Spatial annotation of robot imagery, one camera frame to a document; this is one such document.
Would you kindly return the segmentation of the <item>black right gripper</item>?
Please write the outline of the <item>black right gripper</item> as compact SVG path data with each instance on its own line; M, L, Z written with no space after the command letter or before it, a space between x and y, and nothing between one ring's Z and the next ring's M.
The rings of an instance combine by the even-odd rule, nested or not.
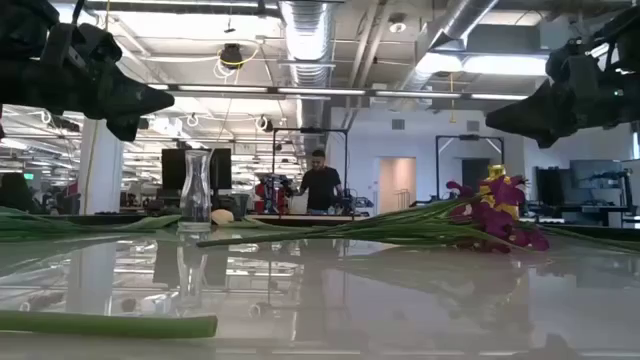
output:
M589 127L640 117L640 7L630 7L588 37L568 40L546 64L549 82L524 100L486 115L485 124L532 134L539 148Z

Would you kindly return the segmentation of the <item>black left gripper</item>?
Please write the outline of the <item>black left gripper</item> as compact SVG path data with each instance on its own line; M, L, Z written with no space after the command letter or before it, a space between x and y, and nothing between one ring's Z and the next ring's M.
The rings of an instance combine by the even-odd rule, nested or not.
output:
M173 95L118 70L122 50L111 33L90 24L52 26L37 59L15 50L14 39L0 47L0 84L8 87L0 90L0 103L107 119L107 129L120 141L134 141L139 129L149 128L140 116L175 103Z

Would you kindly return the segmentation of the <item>yellow glass vase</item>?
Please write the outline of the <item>yellow glass vase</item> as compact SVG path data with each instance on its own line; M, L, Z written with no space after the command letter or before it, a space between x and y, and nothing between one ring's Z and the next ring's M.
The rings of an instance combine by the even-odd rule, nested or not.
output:
M519 219L519 206L525 201L520 186L524 183L521 176L509 177L503 165L489 165L489 176L480 182L479 193L482 201L490 208Z

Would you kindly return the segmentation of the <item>purple blossom flower spray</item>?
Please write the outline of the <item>purple blossom flower spray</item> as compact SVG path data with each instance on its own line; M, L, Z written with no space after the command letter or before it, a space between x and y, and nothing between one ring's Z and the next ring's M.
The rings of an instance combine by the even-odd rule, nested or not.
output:
M400 246L454 246L508 253L512 249L546 251L550 244L538 229L514 225L486 227L476 224L416 222L405 224L349 223L324 229L201 241L201 248L261 244L294 240L361 240Z
M410 238L450 227L467 227L502 238L519 219L518 207L525 202L522 190L525 183L520 176L501 175L481 181L475 191L449 181L446 188L456 194L452 199L330 227L321 234L335 238L371 234L377 238L387 233L397 238Z

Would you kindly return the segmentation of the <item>clear glass vase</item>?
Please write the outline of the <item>clear glass vase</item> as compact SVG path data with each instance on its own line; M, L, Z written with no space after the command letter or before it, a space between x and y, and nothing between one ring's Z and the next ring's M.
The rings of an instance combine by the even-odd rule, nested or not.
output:
M181 191L179 229L204 232L211 225L210 163L212 152L185 151L185 181Z

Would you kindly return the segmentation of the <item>green stem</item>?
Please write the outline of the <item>green stem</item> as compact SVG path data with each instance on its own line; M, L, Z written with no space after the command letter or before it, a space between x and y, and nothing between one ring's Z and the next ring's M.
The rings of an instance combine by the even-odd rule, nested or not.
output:
M217 326L218 318L215 315L155 318L0 311L0 332L143 339L196 339L214 337Z

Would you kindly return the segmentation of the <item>dark desk monitor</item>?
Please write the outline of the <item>dark desk monitor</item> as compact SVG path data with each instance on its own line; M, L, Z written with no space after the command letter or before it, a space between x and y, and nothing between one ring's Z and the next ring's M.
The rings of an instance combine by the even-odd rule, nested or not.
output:
M543 205L560 206L564 204L562 175L563 170L557 167L536 168L537 199Z

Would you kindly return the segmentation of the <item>white pillar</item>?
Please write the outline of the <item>white pillar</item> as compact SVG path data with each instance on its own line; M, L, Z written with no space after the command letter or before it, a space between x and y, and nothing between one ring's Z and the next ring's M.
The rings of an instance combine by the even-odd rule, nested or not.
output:
M105 120L83 122L78 190L79 213L117 212L123 172L123 143L106 127Z

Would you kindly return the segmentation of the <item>black computer monitor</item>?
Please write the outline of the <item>black computer monitor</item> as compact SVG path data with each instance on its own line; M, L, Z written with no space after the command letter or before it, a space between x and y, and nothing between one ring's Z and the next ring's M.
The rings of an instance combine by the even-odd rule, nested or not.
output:
M167 190L181 190L186 179L185 149L163 149L161 152L162 187ZM218 148L211 151L209 180L210 187L217 190L232 188L232 152Z

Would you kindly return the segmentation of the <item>grey desk monitor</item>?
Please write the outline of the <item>grey desk monitor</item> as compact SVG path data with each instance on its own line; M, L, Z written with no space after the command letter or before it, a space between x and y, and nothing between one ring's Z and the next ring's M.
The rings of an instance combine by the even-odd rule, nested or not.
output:
M572 185L580 189L619 188L622 165L616 160L571 160Z

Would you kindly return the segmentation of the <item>dark grey door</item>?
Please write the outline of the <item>dark grey door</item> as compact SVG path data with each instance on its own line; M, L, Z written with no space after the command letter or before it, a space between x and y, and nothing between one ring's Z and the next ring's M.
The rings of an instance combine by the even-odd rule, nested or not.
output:
M478 191L480 182L488 177L489 165L488 158L462 159L462 184L473 191Z

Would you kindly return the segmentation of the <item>dark office desk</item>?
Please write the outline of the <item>dark office desk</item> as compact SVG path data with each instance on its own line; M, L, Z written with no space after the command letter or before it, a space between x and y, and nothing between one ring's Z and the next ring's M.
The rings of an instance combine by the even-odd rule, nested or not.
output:
M631 214L636 215L637 206L592 206L592 205L563 205L555 209L559 214L563 213L594 213L599 216L599 222L602 226L608 227L610 225L609 214Z

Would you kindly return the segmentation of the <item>black ceiling dome device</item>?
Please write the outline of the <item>black ceiling dome device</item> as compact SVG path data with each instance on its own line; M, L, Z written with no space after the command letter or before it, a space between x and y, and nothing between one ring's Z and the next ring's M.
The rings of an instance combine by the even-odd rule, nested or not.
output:
M229 70L237 70L242 67L243 56L241 45L238 43L226 43L219 55L220 63Z

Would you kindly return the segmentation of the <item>pale pink door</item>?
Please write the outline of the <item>pale pink door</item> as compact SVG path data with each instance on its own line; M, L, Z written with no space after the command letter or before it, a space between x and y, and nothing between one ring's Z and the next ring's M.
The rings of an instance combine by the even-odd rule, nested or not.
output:
M381 157L379 159L378 213L406 209L416 199L416 159Z

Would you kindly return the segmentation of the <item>long ceiling light strip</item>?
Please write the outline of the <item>long ceiling light strip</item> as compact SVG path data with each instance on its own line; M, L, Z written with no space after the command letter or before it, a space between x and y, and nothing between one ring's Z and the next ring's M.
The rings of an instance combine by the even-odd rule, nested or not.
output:
M316 97L384 97L403 99L453 99L453 100L486 100L486 101L520 101L527 95L437 92L437 91L405 91L380 89L340 89L309 87L274 87L274 86L240 86L240 85L183 85L183 84L150 84L150 87L173 94L185 96L207 97L213 94L246 94L246 95L295 95Z

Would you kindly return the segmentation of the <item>person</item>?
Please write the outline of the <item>person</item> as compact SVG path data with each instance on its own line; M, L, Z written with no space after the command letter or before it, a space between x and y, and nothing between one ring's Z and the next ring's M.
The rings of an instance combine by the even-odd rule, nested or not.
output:
M298 192L308 192L306 211L310 215L326 215L329 208L343 197L342 183L336 169L325 163L326 153L316 149L311 154L311 168L305 172Z

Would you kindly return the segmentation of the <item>wooden workbench top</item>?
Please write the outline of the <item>wooden workbench top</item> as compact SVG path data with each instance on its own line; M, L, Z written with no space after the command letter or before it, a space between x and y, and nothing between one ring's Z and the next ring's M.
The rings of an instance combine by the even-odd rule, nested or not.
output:
M339 216L339 215L308 215L308 214L300 214L300 215L275 215L275 214L256 214L256 215L247 215L247 219L263 221L263 222L274 222L274 221L320 221L320 222L351 222L351 221L361 221L370 219L369 217L363 216Z

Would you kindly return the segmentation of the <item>smooth silver ceiling duct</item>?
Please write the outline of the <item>smooth silver ceiling duct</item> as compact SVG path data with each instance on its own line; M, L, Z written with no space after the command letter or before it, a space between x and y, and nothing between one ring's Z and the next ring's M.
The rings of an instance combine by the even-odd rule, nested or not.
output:
M444 13L427 23L415 42L415 64L398 90L421 90L438 72L458 72L461 61L440 50L463 51L473 29L500 0L448 0Z

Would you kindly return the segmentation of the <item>silver ribbed ceiling duct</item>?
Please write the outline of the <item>silver ribbed ceiling duct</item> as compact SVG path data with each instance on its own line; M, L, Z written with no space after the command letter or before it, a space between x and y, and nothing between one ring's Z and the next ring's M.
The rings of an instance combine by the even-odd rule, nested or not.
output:
M311 63L328 63L331 58L331 35L335 6L330 3L295 0L279 1L284 20L284 37L288 59ZM330 69L324 65L295 65L290 68L292 84L302 88L325 88L329 83ZM296 124L298 128L323 126L324 100L297 99ZM324 149L321 136L302 136L298 146L301 162L311 167L311 154Z

